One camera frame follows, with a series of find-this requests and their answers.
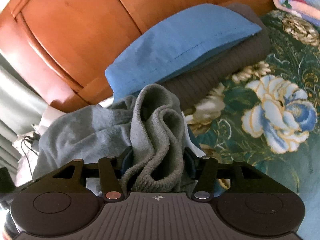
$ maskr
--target curtain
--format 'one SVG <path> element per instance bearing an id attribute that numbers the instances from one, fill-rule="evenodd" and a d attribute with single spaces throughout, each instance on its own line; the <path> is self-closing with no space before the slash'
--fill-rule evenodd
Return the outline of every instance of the curtain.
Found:
<path id="1" fill-rule="evenodd" d="M 39 124 L 47 106 L 0 55 L 0 167 L 7 167 L 13 180 L 21 154 L 12 143 Z"/>

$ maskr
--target ribbed gray panel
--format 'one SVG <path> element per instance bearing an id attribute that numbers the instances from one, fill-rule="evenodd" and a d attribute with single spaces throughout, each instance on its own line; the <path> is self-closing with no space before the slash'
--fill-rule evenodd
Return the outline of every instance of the ribbed gray panel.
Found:
<path id="1" fill-rule="evenodd" d="M 45 238 L 21 233 L 17 240 Z M 188 199 L 185 193 L 131 193 L 106 204 L 86 228 L 50 240 L 261 240 L 242 235 L 219 220 L 209 204 Z M 299 240 L 294 234 L 277 240 Z"/>

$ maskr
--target crosshair symbol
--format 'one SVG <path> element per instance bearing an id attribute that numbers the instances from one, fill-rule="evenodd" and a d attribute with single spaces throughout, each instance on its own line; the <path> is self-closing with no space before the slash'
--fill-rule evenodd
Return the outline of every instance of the crosshair symbol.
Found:
<path id="1" fill-rule="evenodd" d="M 157 201 L 159 201 L 159 200 L 161 200 L 161 199 L 163 199 L 164 197 L 162 197 L 162 196 L 155 196 L 155 199 L 157 200 Z"/>

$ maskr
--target brown cloth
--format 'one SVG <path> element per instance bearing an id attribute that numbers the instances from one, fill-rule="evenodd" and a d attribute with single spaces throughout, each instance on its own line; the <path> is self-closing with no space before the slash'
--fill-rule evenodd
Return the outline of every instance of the brown cloth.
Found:
<path id="1" fill-rule="evenodd" d="M 258 24 L 262 30 L 256 35 L 232 47 L 219 57 L 212 57 L 194 68 L 163 83 L 167 90 L 180 100 L 182 111 L 197 104 L 207 93 L 232 73 L 264 60 L 270 52 L 267 28 L 248 5 L 233 3 L 226 8 Z"/>

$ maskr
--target folded blue cloth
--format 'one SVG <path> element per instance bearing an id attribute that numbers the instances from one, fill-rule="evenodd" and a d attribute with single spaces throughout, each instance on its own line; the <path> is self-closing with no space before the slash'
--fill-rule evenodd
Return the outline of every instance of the folded blue cloth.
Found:
<path id="1" fill-rule="evenodd" d="M 106 69 L 115 100 L 188 71 L 261 28 L 227 8 L 201 4 L 159 22 Z"/>

